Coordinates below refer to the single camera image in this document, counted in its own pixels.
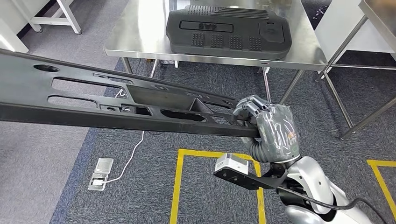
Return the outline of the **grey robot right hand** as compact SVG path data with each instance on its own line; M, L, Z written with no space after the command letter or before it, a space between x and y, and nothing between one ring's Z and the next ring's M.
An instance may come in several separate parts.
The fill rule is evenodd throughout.
M285 163L300 156L298 132L288 106L273 104L257 95L240 100L233 111L238 122L256 125L261 141L241 137L252 158L258 162Z

